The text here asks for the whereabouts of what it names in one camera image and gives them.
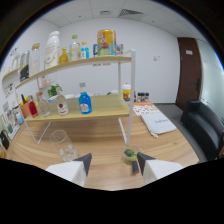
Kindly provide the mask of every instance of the orange container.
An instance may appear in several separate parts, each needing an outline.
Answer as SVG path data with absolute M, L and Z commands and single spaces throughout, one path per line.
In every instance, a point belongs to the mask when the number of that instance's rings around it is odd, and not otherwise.
M 22 106 L 20 105 L 21 111 L 23 113 L 23 117 L 26 118 L 27 116 L 30 115 L 30 109 L 29 109 L 29 102 L 27 101 L 25 104 Z

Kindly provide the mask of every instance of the bottle cap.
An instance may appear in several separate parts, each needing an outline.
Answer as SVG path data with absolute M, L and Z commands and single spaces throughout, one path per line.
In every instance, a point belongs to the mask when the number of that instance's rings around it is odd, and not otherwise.
M 59 31 L 54 31 L 54 32 L 49 34 L 49 37 L 58 36 L 58 35 L 59 35 Z
M 85 87 L 86 84 L 85 84 L 84 82 L 81 82 L 81 83 L 79 83 L 79 86 L 80 86 L 80 87 Z
M 37 49 L 40 47 L 40 43 L 36 43 L 32 46 L 32 50 Z

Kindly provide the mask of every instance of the label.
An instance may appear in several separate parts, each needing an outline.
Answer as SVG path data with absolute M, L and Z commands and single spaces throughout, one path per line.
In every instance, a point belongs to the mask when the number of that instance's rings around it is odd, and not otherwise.
M 66 114 L 68 114 L 68 112 L 69 112 L 69 110 L 68 110 L 68 105 L 67 105 L 66 102 L 64 102 L 64 103 L 59 103 L 59 104 L 57 105 L 57 108 L 58 108 L 58 113 L 59 113 L 60 115 L 66 115 Z
M 70 57 L 71 61 L 79 59 L 80 58 L 80 49 L 78 47 L 71 48 L 70 52 L 69 52 L 69 57 Z
M 81 59 L 86 59 L 86 51 L 81 51 Z
M 89 112 L 89 106 L 86 103 L 80 104 L 81 112 Z

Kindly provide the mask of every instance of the cup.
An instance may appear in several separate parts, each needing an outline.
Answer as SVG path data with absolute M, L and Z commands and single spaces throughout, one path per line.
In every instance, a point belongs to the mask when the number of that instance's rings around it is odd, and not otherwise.
M 63 162 L 70 162 L 78 158 L 78 153 L 64 130 L 54 131 L 49 140 Z

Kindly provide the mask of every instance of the white object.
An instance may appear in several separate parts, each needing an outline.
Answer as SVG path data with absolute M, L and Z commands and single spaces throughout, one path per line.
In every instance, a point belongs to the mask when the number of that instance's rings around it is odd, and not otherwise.
M 68 95 L 65 95 L 65 99 L 71 99 L 71 98 L 75 98 L 75 94 L 68 94 Z
M 141 114 L 151 135 L 157 138 L 157 134 L 163 134 L 176 130 L 176 126 L 163 113 Z
M 40 44 L 36 43 L 32 46 L 30 54 L 30 76 L 40 72 Z
M 149 184 L 183 168 L 184 167 L 179 163 L 167 162 L 157 159 L 146 160 L 143 178 L 145 184 Z
M 80 97 L 80 94 L 75 95 L 75 98 L 79 98 L 79 97 Z
M 59 31 L 50 33 L 45 49 L 45 69 L 59 64 Z
M 51 165 L 46 171 L 81 187 L 83 187 L 86 182 L 86 172 L 82 161 L 71 161 Z

